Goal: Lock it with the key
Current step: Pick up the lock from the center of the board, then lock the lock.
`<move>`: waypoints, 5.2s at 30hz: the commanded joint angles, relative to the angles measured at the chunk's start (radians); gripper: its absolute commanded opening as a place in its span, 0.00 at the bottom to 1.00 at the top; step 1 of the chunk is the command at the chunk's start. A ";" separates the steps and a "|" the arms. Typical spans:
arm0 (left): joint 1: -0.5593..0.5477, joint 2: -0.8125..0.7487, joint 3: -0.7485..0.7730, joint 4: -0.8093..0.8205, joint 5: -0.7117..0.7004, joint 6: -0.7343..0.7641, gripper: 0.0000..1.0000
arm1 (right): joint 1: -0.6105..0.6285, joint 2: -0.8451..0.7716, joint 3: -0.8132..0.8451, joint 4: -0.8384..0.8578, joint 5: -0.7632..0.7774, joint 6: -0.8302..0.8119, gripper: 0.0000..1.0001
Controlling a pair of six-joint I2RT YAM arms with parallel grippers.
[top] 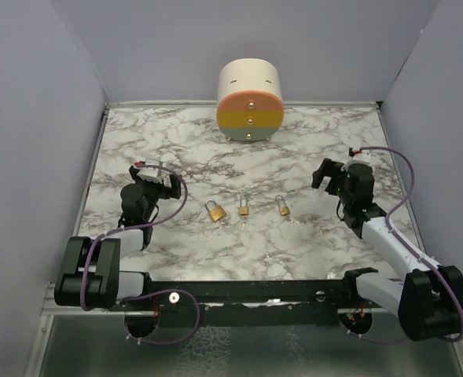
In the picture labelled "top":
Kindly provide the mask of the small brass padlock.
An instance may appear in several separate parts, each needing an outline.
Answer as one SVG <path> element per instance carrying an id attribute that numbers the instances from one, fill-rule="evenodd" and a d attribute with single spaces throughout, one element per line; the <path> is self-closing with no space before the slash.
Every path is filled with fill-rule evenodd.
<path id="1" fill-rule="evenodd" d="M 289 216 L 290 210 L 285 202 L 285 198 L 282 195 L 276 196 L 276 203 L 278 206 L 278 210 L 281 216 Z"/>
<path id="2" fill-rule="evenodd" d="M 250 213 L 248 205 L 248 195 L 246 193 L 242 193 L 240 195 L 238 213 L 240 216 L 248 216 Z"/>

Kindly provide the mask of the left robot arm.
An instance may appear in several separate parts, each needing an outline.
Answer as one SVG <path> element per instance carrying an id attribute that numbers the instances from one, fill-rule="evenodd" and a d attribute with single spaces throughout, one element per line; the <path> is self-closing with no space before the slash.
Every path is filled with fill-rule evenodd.
<path id="1" fill-rule="evenodd" d="M 111 309 L 126 299 L 133 308 L 148 308 L 153 291 L 147 286 L 148 273 L 120 269 L 120 259 L 150 244 L 155 225 L 172 219 L 182 209 L 161 220 L 161 199 L 187 200 L 186 183 L 179 174 L 166 167 L 138 162 L 130 166 L 133 180 L 120 191 L 121 215 L 116 229 L 95 238 L 73 236 L 66 245 L 64 257 L 53 289 L 59 306 L 79 307 L 85 311 Z"/>

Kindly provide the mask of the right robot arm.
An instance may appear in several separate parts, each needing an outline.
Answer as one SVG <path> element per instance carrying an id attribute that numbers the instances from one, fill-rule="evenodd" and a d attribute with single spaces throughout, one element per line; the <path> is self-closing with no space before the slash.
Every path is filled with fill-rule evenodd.
<path id="1" fill-rule="evenodd" d="M 338 218 L 355 235 L 379 251 L 394 269 L 397 281 L 373 268 L 344 274 L 342 301 L 358 307 L 371 301 L 394 314 L 406 337 L 418 342 L 463 337 L 463 274 L 421 252 L 402 236 L 373 200 L 373 169 L 366 163 L 323 159 L 312 174 L 312 188 L 327 178 L 326 192 L 338 199 Z"/>

